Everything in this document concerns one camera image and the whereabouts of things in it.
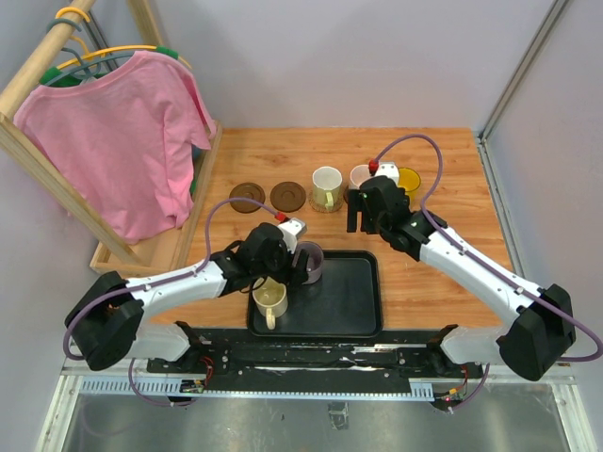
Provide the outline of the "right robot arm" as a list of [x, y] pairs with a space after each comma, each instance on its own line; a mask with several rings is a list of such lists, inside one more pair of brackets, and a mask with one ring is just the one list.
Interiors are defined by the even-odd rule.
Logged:
[[347, 230], [377, 234], [393, 250], [438, 269], [486, 304], [498, 327], [456, 324], [428, 343], [429, 369], [446, 377], [465, 363], [505, 364], [530, 381], [539, 380], [576, 341], [569, 294], [529, 282], [476, 250], [440, 217], [410, 209], [403, 188], [375, 176], [348, 192]]

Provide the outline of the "white mug yellow handle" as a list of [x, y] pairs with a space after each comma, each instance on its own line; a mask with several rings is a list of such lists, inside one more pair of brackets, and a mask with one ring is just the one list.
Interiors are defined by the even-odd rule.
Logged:
[[333, 167], [320, 167], [312, 174], [312, 190], [331, 192], [337, 196], [343, 184], [340, 171]]

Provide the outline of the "cream yellow mug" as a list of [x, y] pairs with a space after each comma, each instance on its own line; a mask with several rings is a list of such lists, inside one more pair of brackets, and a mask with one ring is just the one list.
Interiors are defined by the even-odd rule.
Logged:
[[258, 280], [253, 284], [252, 296], [255, 306], [266, 319], [270, 331], [276, 328], [276, 321], [288, 308], [287, 289], [284, 283], [271, 278]]

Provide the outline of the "pink mug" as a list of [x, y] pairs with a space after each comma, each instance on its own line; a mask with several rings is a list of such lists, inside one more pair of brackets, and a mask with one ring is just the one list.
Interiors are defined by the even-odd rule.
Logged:
[[372, 177], [368, 164], [362, 164], [354, 167], [350, 171], [350, 189], [359, 189], [360, 186]]

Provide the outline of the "woven rattan coaster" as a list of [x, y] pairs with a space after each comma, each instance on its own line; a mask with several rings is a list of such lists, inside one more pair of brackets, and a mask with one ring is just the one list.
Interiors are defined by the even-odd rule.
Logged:
[[335, 196], [331, 192], [311, 190], [308, 201], [315, 211], [331, 214], [337, 212], [343, 206], [344, 197], [341, 194]]

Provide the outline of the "purple cup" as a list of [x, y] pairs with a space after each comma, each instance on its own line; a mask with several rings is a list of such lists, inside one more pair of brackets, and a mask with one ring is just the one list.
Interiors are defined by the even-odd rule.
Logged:
[[306, 264], [307, 280], [304, 285], [316, 283], [322, 275], [322, 267], [324, 264], [323, 249], [315, 242], [302, 241], [297, 244], [296, 252], [293, 258], [293, 264], [296, 265], [299, 261], [302, 251], [305, 250], [308, 254]]

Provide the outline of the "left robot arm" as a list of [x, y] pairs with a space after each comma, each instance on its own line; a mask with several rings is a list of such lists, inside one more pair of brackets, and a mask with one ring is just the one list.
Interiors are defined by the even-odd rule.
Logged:
[[244, 240], [201, 262], [150, 277], [124, 279], [101, 275], [65, 319], [69, 357], [102, 371], [124, 359], [161, 359], [188, 373], [201, 363], [200, 339], [183, 322], [151, 325], [149, 319], [196, 300], [218, 299], [261, 279], [298, 286], [307, 280], [297, 256], [305, 223], [291, 218], [279, 225], [263, 222]]

